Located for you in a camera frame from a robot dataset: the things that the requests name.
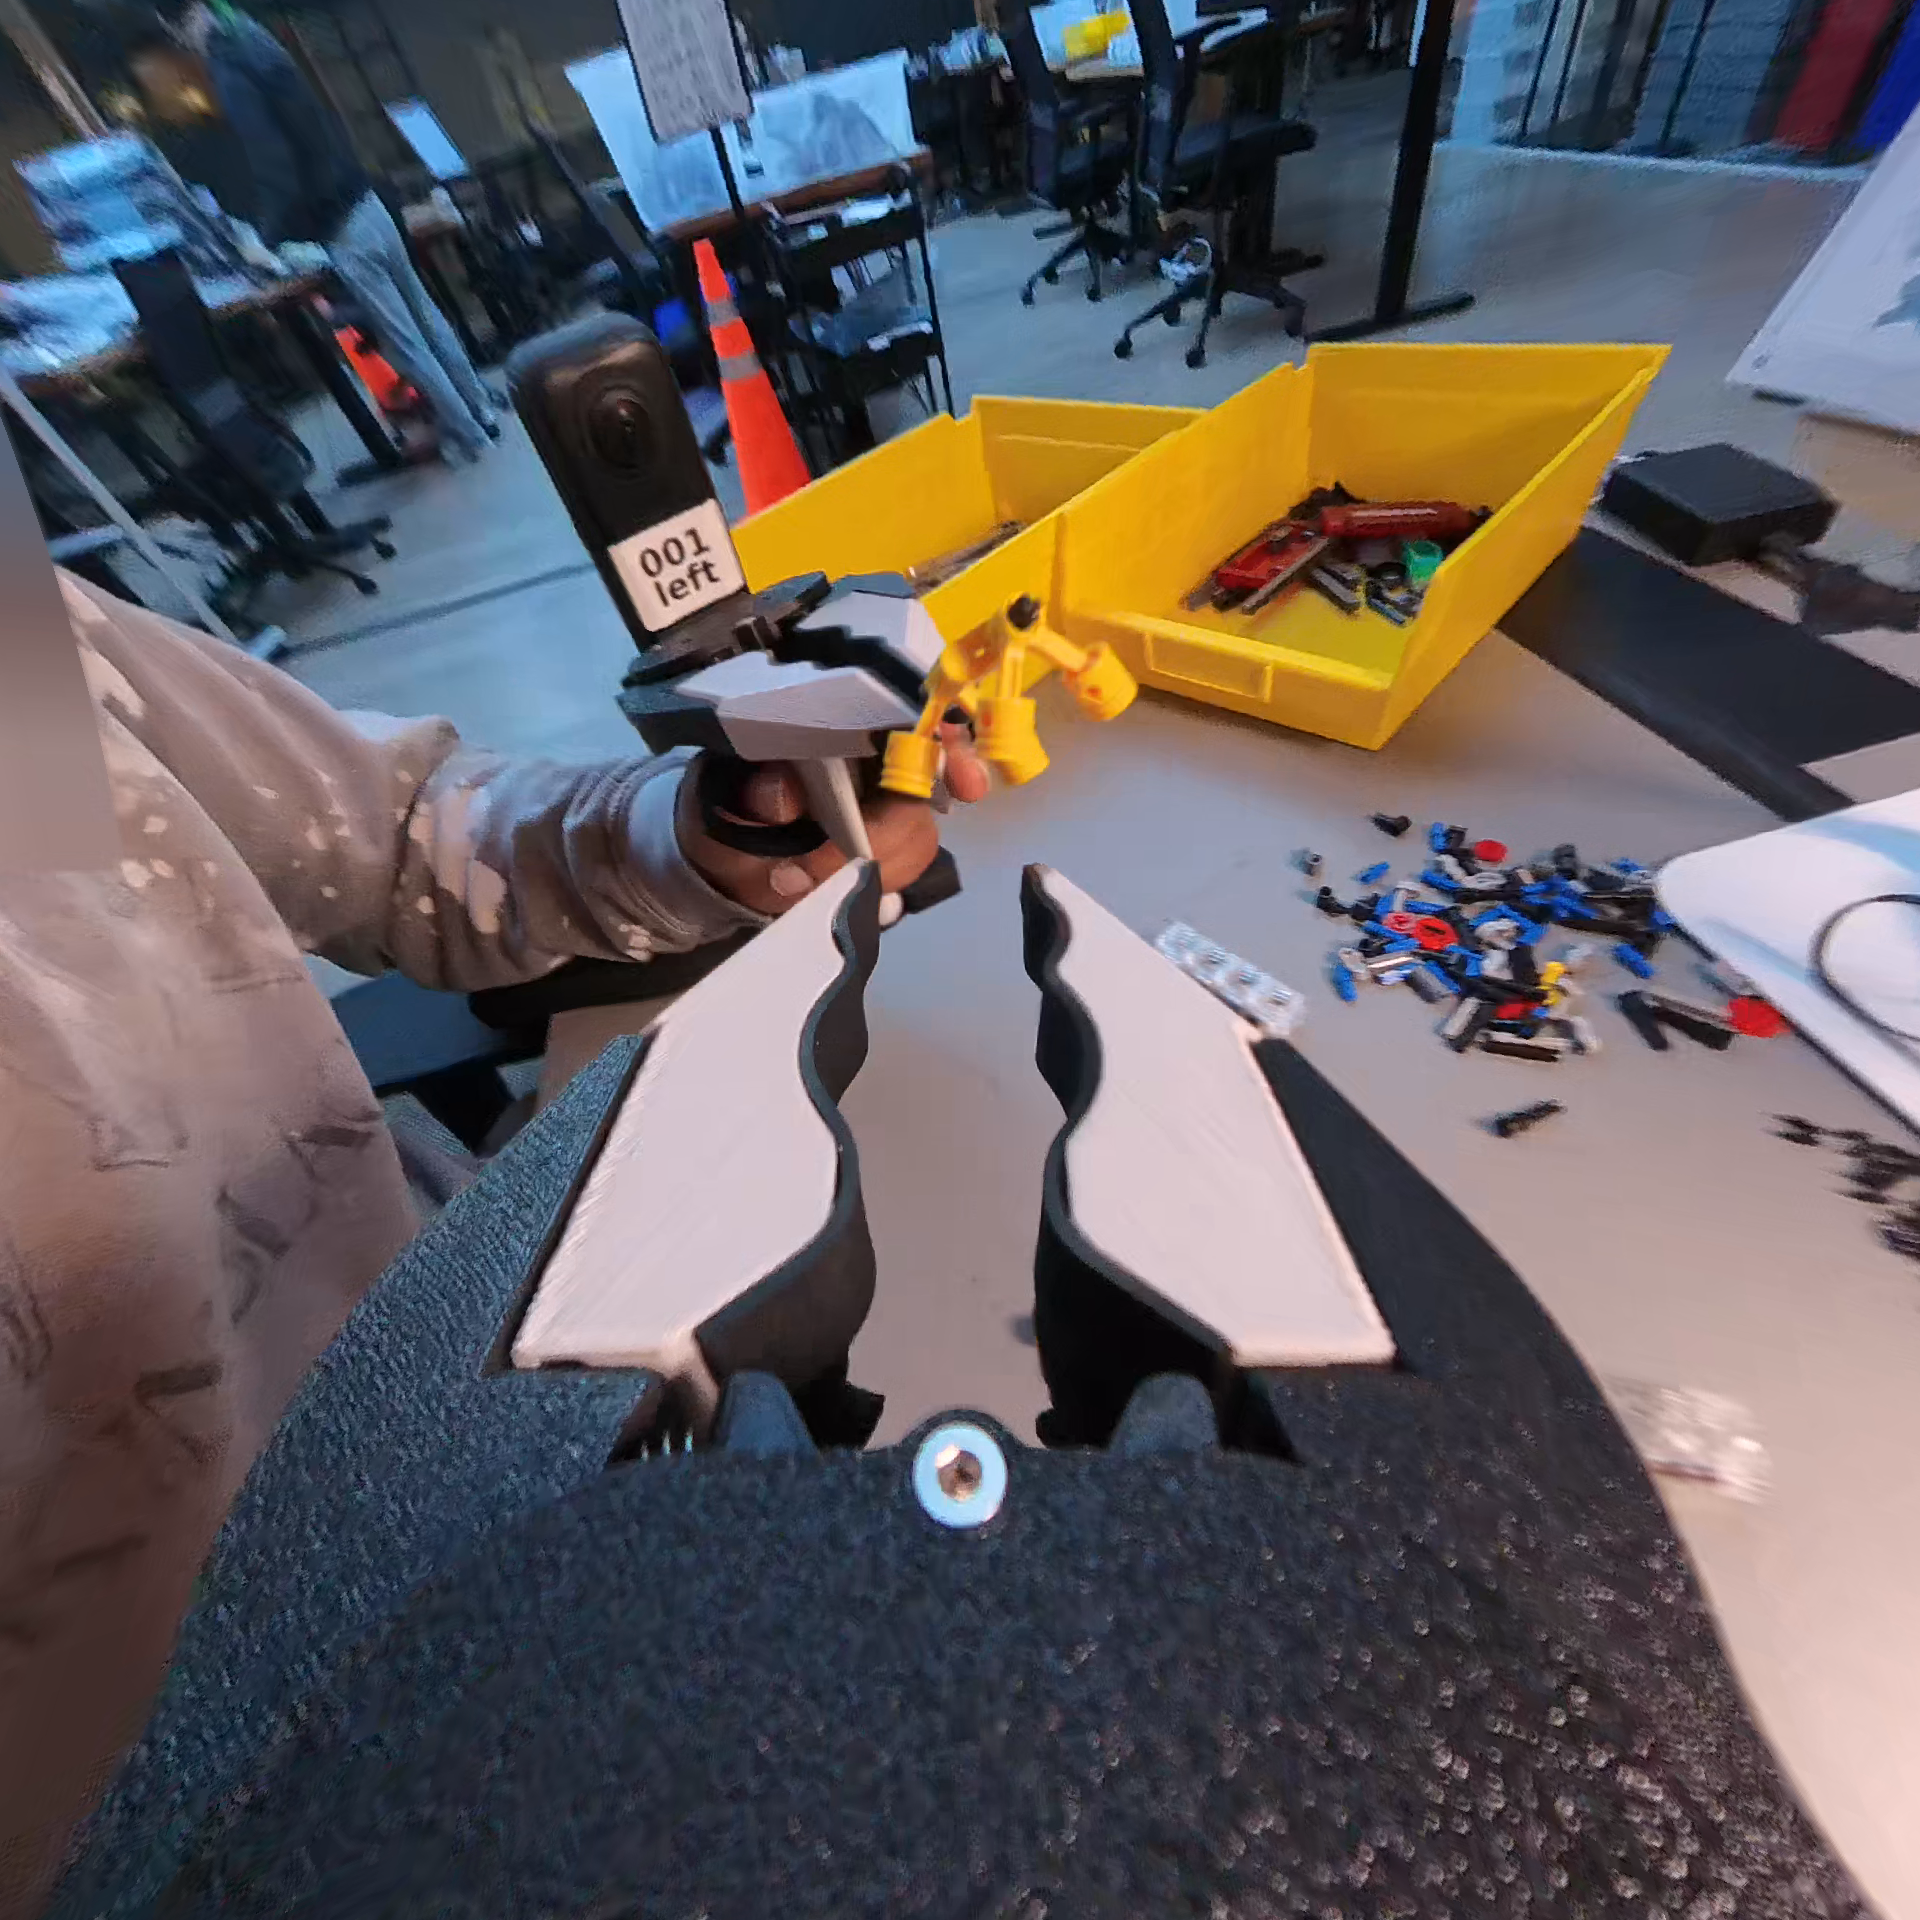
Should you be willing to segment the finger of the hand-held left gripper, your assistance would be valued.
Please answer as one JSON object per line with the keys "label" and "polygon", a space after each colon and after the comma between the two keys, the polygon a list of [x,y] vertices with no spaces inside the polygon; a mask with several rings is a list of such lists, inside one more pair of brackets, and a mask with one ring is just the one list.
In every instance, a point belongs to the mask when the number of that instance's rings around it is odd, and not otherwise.
{"label": "finger of the hand-held left gripper", "polygon": [[711,710],[725,751],[746,760],[859,760],[871,739],[912,732],[920,694],[859,662],[730,655],[677,681]]}
{"label": "finger of the hand-held left gripper", "polygon": [[895,691],[924,691],[944,659],[944,634],[902,574],[850,574],[787,631],[787,655],[866,669]]}

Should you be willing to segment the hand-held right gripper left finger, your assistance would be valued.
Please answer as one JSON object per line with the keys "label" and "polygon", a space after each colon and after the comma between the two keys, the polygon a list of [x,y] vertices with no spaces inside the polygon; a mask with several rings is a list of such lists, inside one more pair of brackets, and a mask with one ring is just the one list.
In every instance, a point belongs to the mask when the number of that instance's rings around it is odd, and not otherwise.
{"label": "hand-held right gripper left finger", "polygon": [[842,1092],[869,1055],[878,867],[852,863],[642,1028],[509,1339],[520,1371],[845,1371],[876,1248]]}

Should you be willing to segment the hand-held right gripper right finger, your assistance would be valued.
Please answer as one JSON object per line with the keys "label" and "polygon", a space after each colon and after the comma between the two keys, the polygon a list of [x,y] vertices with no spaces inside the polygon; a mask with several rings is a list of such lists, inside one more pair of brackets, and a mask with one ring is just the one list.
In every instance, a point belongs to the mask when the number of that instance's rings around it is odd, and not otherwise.
{"label": "hand-held right gripper right finger", "polygon": [[1047,1442],[1107,1442],[1154,1377],[1235,1428],[1268,1375],[1393,1371],[1393,1333],[1259,1037],[1050,865],[1022,872],[1045,1149],[1036,1305]]}

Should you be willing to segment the black axle with yellow pistons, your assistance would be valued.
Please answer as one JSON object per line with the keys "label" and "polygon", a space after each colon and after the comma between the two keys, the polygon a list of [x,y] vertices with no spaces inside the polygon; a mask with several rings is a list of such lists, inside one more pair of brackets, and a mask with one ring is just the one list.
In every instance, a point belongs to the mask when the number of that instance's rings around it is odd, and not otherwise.
{"label": "black axle with yellow pistons", "polygon": [[939,647],[924,674],[917,721],[885,739],[878,789],[903,799],[935,797],[944,780],[951,709],[972,724],[977,755],[1007,782],[1037,780],[1050,760],[1031,687],[1045,680],[1059,680],[1095,721],[1119,717],[1138,694],[1136,674],[1109,642],[1080,647],[1050,625],[1037,596],[1022,593],[972,637]]}

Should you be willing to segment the person's left forearm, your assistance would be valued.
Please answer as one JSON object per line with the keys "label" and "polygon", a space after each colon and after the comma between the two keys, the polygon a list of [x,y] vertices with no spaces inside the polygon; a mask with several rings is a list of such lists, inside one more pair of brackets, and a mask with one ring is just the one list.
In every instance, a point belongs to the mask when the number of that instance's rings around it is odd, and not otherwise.
{"label": "person's left forearm", "polygon": [[539,760],[466,746],[449,721],[344,716],[328,734],[322,846],[274,903],[308,954],[431,990],[541,978],[574,959],[651,964],[756,929],[749,881],[692,854],[692,751]]}

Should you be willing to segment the grey desk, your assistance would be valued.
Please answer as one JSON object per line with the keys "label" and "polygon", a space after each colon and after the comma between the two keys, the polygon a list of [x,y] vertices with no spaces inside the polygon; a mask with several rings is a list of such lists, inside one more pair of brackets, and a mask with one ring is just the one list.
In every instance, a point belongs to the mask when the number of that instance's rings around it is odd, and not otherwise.
{"label": "grey desk", "polygon": [[[1833,1152],[1774,1114],[1898,1137],[1795,1037],[1654,1055],[1620,1026],[1566,1089],[1454,1062],[1411,995],[1335,1004],[1322,917],[1286,863],[1340,879],[1401,852],[1374,806],[1649,865],[1765,830],[1743,789],[1561,669],[1587,634],[1692,650],[1707,586],[1667,609],[1610,536],[1581,536],[1380,755],[1311,745],[1162,694],[1109,728],[1050,716],[1056,766],[948,830],[968,892],[902,922],[876,969],[876,1051],[850,1118],[869,1164],[876,1312],[852,1377],[878,1442],[948,1408],[1031,1441],[1037,1163],[1056,1102],[1018,954],[1018,872],[1059,863],[1116,917],[1192,921],[1310,995],[1304,1051],[1485,1231],[1599,1380],[1700,1386],[1759,1428],[1774,1486],[1737,1500],[1665,1481],[1749,1706],[1808,1813],[1888,1915],[1917,1915],[1917,1268],[1845,1198]],[[1517,1140],[1493,1114],[1561,1100]]]}

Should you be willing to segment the orange traffic cone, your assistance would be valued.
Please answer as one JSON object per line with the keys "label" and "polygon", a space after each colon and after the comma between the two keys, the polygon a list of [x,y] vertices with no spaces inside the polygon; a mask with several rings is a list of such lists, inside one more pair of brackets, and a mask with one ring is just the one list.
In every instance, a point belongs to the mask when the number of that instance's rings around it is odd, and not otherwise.
{"label": "orange traffic cone", "polygon": [[738,310],[730,276],[709,237],[692,242],[692,261],[709,317],[709,342],[720,378],[718,386],[727,407],[746,509],[749,515],[756,515],[802,491],[814,472],[780,407],[780,396],[761,364],[753,337]]}

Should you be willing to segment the white printed sign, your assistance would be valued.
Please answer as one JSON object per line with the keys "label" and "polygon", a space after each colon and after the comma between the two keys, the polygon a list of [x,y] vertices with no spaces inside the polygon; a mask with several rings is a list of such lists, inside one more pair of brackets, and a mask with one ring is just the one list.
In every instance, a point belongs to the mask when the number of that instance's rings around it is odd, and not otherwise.
{"label": "white printed sign", "polygon": [[618,17],[658,145],[750,119],[730,4],[618,4]]}

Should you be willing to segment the pile of mixed small bricks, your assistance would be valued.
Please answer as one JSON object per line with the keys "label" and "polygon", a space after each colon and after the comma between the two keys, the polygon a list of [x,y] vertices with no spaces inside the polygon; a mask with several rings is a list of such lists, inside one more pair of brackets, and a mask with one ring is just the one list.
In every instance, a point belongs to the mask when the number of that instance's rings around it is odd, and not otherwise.
{"label": "pile of mixed small bricks", "polygon": [[1322,852],[1292,854],[1333,929],[1340,1002],[1401,990],[1454,1055],[1511,1065],[1591,1062],[1612,1026],[1649,1051],[1729,1051],[1790,1031],[1740,971],[1704,964],[1682,976],[1682,926],[1636,859],[1587,859],[1578,842],[1517,859],[1458,822],[1414,831],[1403,814],[1369,827],[1401,852],[1347,879]]}

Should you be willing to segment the pile of red black beams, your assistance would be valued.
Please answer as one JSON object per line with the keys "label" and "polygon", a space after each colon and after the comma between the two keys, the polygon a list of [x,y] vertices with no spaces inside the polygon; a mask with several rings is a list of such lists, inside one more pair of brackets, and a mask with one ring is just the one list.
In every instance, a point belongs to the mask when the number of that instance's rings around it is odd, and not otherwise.
{"label": "pile of red black beams", "polygon": [[1319,487],[1212,563],[1183,609],[1259,618],[1310,592],[1346,618],[1374,609],[1408,625],[1440,563],[1493,515],[1455,498],[1360,498],[1342,483]]}

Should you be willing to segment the pile of clear plastic bags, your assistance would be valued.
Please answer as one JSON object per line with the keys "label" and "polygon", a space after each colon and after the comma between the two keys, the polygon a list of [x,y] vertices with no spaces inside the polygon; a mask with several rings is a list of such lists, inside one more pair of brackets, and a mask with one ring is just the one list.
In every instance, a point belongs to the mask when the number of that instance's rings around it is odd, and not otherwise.
{"label": "pile of clear plastic bags", "polygon": [[15,158],[58,273],[2,279],[2,363],[12,372],[77,363],[123,342],[138,310],[120,264],[177,253],[202,299],[222,304],[284,276],[244,222],[141,132],[83,141]]}

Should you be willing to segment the white book stand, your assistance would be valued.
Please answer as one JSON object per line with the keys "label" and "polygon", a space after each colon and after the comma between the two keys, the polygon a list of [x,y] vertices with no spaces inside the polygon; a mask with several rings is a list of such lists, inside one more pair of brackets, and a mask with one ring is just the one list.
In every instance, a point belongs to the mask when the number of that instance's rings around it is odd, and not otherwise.
{"label": "white book stand", "polygon": [[1917,436],[1806,413],[1793,457],[1907,572],[1740,560],[1679,694],[1685,751],[1774,830],[1679,854],[1661,895],[1888,1114],[1917,1125]]}

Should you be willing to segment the pile of black pins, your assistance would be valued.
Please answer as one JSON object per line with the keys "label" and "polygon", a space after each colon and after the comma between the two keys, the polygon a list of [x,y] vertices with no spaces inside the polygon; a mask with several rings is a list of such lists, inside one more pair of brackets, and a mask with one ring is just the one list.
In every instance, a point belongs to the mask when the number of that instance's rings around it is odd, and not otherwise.
{"label": "pile of black pins", "polygon": [[1875,1233],[1889,1253],[1917,1264],[1917,1149],[1800,1114],[1774,1114],[1774,1134],[1793,1145],[1833,1152],[1843,1194],[1875,1210]]}

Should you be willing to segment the stack of grey crates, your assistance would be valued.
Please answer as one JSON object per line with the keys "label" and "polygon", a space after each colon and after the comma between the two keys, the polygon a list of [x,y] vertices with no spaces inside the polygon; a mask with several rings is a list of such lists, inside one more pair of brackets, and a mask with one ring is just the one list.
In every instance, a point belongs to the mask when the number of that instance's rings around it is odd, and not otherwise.
{"label": "stack of grey crates", "polygon": [[1774,145],[1806,4],[1458,4],[1450,136],[1624,156]]}

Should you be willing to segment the instruction booklet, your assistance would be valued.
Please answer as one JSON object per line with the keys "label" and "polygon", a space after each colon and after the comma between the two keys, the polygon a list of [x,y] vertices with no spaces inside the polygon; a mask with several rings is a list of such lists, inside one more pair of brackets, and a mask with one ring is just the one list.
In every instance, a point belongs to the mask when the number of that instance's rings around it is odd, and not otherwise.
{"label": "instruction booklet", "polygon": [[1740,350],[1726,383],[1917,434],[1917,113]]}

